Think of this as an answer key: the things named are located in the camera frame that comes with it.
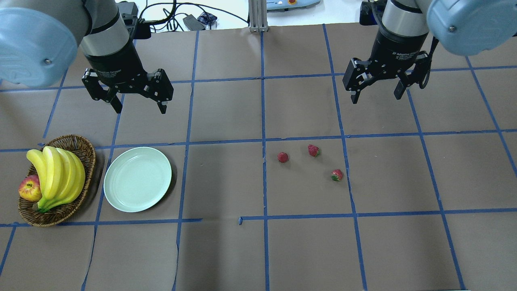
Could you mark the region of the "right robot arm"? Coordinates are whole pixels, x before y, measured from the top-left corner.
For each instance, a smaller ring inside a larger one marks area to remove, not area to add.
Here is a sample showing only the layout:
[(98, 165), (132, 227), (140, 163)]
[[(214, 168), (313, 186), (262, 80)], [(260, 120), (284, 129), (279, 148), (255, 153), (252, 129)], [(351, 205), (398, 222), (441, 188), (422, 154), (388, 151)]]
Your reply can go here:
[(367, 0), (359, 22), (376, 25), (367, 60), (352, 58), (342, 82), (356, 104), (380, 80), (398, 79), (396, 99), (414, 84), (424, 89), (438, 44), (453, 55), (492, 50), (516, 35), (515, 0)]

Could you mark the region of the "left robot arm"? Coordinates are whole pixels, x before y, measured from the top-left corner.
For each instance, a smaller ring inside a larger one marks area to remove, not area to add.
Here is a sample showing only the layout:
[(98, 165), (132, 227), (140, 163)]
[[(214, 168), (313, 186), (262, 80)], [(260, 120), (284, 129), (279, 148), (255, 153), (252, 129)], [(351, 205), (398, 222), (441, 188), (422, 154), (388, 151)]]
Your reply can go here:
[(94, 101), (122, 111), (118, 94), (138, 94), (162, 114), (174, 89), (167, 73), (147, 72), (133, 41), (150, 38), (153, 21), (114, 0), (2, 0), (1, 79), (29, 88), (53, 85), (83, 51), (90, 68), (82, 83)]

